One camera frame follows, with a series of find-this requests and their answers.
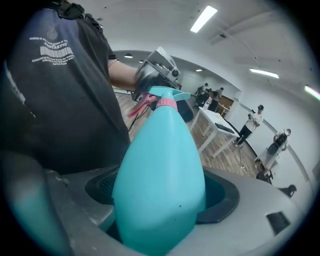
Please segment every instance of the wooden floor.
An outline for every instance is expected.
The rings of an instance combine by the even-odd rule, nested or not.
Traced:
[[[131,96],[123,93],[116,93],[117,100],[120,104],[123,120],[126,126],[129,128],[133,118],[129,119],[127,117],[128,111],[136,104],[132,101]],[[191,106],[194,105],[194,97],[189,100]],[[198,112],[198,108],[194,107],[194,116]],[[146,119],[152,114],[152,111],[148,109],[146,113],[136,120],[131,131],[129,132],[130,139],[136,136],[140,127],[144,124]],[[194,138],[197,148],[199,148],[210,135],[210,130],[206,136],[202,137],[204,130],[206,129],[208,122],[206,119],[200,115],[197,123],[195,124],[192,130],[192,136]],[[255,178],[258,170],[255,168],[254,158],[255,155],[247,144],[243,144],[243,147],[239,150],[235,148],[233,144],[230,144],[224,151],[222,151],[217,157],[212,158],[212,155],[215,151],[221,147],[221,145],[228,138],[225,135],[217,134],[214,137],[214,140],[202,151],[201,153],[201,162],[203,166],[213,167],[216,169],[224,170],[226,172],[231,172],[241,176],[250,176]],[[247,168],[241,168],[241,163],[244,164]]]

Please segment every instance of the person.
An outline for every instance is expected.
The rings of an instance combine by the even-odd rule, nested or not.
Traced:
[[[241,145],[257,129],[257,127],[262,124],[262,122],[264,121],[264,117],[262,116],[263,110],[264,106],[259,105],[257,113],[248,114],[248,120],[242,127],[239,133],[239,137],[235,141],[233,141],[236,148]]]
[[[130,138],[112,86],[134,91],[137,71],[117,62],[90,14],[64,17],[70,6],[79,5],[62,0],[33,15],[1,77],[2,146],[61,175],[121,163]]]
[[[214,97],[214,92],[212,91],[211,88],[209,88],[209,90],[208,90],[208,95],[209,95],[209,97],[211,97],[211,99]]]
[[[209,86],[209,85],[208,85],[207,82],[206,82],[204,85],[200,86],[200,87],[196,90],[195,95],[196,95],[196,96],[200,96],[200,95],[204,94],[204,93],[206,92],[208,86]]]
[[[212,92],[212,103],[208,108],[210,111],[213,111],[213,112],[217,111],[217,107],[219,105],[219,100],[222,98],[223,91],[224,91],[224,88],[221,87],[220,89]]]
[[[268,173],[271,168],[275,167],[276,161],[280,157],[280,153],[286,151],[289,145],[289,136],[291,135],[291,129],[278,131],[273,137],[273,143],[265,150],[261,156],[255,160],[255,167],[263,163],[265,172]]]
[[[203,107],[205,105],[206,100],[209,98],[209,89],[205,89],[205,92],[202,94],[199,94],[195,98],[195,105],[194,107]]]

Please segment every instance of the black pants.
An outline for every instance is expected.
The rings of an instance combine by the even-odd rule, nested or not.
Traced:
[[[236,139],[238,145],[241,145],[249,137],[250,134],[252,134],[252,131],[250,131],[248,127],[244,125],[239,133],[240,137]]]
[[[212,100],[210,106],[208,107],[208,110],[216,112],[218,105],[219,105],[219,101]]]

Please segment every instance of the white table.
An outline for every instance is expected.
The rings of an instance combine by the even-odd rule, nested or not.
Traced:
[[[220,113],[220,115],[221,115],[222,117],[224,117],[224,116],[229,112],[229,110],[230,110],[229,108],[225,107],[224,105],[221,105],[220,103],[219,103],[217,109],[218,109],[218,108],[221,108],[221,110],[222,110],[222,112],[221,112],[221,111],[218,112],[218,113]]]
[[[215,158],[217,155],[219,155],[233,140],[235,140],[236,138],[239,137],[238,133],[227,123],[226,120],[224,120],[218,113],[212,112],[208,109],[204,109],[203,107],[199,107],[199,112],[198,114],[196,114],[191,126],[190,126],[190,132],[193,130],[193,128],[195,127],[195,124],[199,118],[199,115],[202,114],[207,121],[209,122],[209,125],[207,126],[207,128],[204,130],[202,136],[205,136],[208,131],[210,130],[211,127],[213,127],[213,132],[210,134],[210,136],[205,140],[205,142],[201,145],[201,147],[198,149],[198,153],[201,154],[201,152],[206,148],[206,146],[208,146],[208,144],[214,139],[214,137],[218,134],[218,133],[222,133],[225,135],[230,135],[230,138],[227,140],[227,142],[225,144],[223,144],[217,152],[215,152],[213,154],[213,158]],[[223,125],[224,127],[227,127],[229,129],[231,129],[234,133],[225,131],[223,129],[219,129],[216,126],[216,123],[219,125]]]

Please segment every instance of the white ceiling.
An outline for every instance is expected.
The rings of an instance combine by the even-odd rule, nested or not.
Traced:
[[[116,58],[122,62],[125,63],[129,66],[138,68],[141,64],[139,63],[139,61],[143,61],[145,60],[149,54],[151,52],[149,51],[138,51],[138,50],[118,50],[114,52],[116,54]],[[133,58],[125,58],[125,55],[130,53]],[[234,87],[231,83],[229,83],[227,80],[223,79],[222,77],[220,77],[219,75],[217,75],[216,73],[205,69],[202,66],[199,66],[195,63],[186,61],[184,59],[180,59],[177,57],[173,57],[174,62],[176,64],[176,66],[178,67],[178,69],[183,73],[183,72],[196,72],[196,70],[198,69],[202,69],[202,71],[199,73],[199,75],[201,75],[203,78],[208,78],[211,77],[214,79],[214,81],[218,84],[223,84],[226,85],[228,84],[229,86]]]
[[[304,85],[319,85],[315,75],[319,70],[303,37],[275,5],[264,0],[74,2],[103,19],[104,34],[115,51],[151,52],[162,46],[240,90],[248,83],[261,83],[305,99]],[[198,33],[190,32],[207,5],[218,12]],[[249,68],[277,73],[280,79],[254,75]]]

